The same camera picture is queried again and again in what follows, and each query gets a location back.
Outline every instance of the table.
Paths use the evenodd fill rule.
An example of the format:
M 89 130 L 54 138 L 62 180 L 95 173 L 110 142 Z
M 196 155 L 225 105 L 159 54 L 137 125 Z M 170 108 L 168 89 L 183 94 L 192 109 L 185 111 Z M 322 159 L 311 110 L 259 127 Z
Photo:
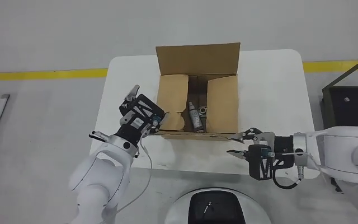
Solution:
M 139 93 L 156 102 L 159 85 L 156 55 L 116 57 L 109 65 L 96 129 L 116 133 L 122 117 L 118 107 L 129 90 L 140 85 Z M 240 52 L 238 65 L 239 129 L 256 127 L 277 136 L 314 131 L 302 59 L 294 50 L 259 50 Z M 215 172 L 248 175 L 248 162 L 226 153 L 245 150 L 249 142 L 172 140 L 160 136 L 143 139 L 153 160 L 154 169 Z M 101 142 L 93 141 L 91 153 Z M 318 160 L 318 152 L 312 152 Z M 148 168 L 144 153 L 133 167 Z M 305 169 L 305 178 L 315 178 L 318 171 Z M 279 170 L 277 176 L 297 177 L 297 168 Z

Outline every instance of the gray floor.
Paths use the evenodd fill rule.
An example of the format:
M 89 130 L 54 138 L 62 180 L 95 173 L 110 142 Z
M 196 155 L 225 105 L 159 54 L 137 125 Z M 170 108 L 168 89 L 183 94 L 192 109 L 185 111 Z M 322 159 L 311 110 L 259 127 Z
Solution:
M 337 75 L 306 75 L 316 129 L 323 127 L 320 89 Z M 0 120 L 1 223 L 66 223 L 74 216 L 76 199 L 67 189 L 68 176 L 89 152 L 87 135 L 95 126 L 104 81 L 0 82 L 0 94 L 11 94 Z M 122 204 L 142 190 L 147 178 L 148 170 L 132 169 Z M 321 176 L 293 190 L 280 190 L 271 181 L 257 182 L 247 176 L 154 170 L 148 190 L 118 215 L 117 223 L 163 223 L 168 206 L 177 197 L 206 186 L 229 187 L 250 195 L 277 224 L 358 220 L 358 210 Z

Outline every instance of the bottle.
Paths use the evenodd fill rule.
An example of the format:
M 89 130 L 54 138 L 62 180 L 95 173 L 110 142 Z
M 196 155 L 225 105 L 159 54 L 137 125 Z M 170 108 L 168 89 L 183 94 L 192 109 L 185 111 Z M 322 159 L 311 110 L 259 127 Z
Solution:
M 189 115 L 191 118 L 192 125 L 194 127 L 194 132 L 204 132 L 204 126 L 202 126 L 202 122 L 199 117 L 198 110 L 194 107 L 192 102 L 188 102 L 189 106 Z

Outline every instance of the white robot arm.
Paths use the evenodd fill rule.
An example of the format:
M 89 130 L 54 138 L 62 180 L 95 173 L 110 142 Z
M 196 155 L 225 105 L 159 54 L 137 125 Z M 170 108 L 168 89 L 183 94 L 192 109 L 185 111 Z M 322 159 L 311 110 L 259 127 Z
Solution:
M 322 150 L 318 150 L 317 137 L 322 136 Z M 234 141 L 253 140 L 248 151 L 229 150 L 233 156 L 249 162 L 249 174 L 257 180 L 273 179 L 279 169 L 298 167 L 298 182 L 304 178 L 303 168 L 320 170 L 342 181 L 358 183 L 358 127 L 333 127 L 318 132 L 294 133 L 292 136 L 275 136 L 273 132 L 261 132 L 251 128 L 229 137 Z M 315 160 L 311 152 L 320 152 Z
M 138 156 L 138 142 L 149 133 L 157 132 L 163 123 L 164 111 L 144 95 L 136 97 L 138 89 L 139 86 L 135 86 L 119 107 L 123 117 L 117 133 L 89 135 L 103 143 L 70 177 L 69 188 L 78 194 L 78 214 L 71 224 L 99 224 L 111 218 L 129 184 L 130 167 L 133 158 Z M 100 153 L 121 166 L 98 158 Z

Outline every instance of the cardboard box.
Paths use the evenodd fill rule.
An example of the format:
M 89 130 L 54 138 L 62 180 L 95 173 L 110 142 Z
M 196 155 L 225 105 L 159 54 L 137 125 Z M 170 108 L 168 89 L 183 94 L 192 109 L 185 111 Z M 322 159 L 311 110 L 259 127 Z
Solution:
M 169 112 L 157 134 L 170 139 L 226 140 L 238 132 L 240 43 L 158 46 L 157 104 Z M 207 106 L 204 133 L 193 132 L 187 102 Z

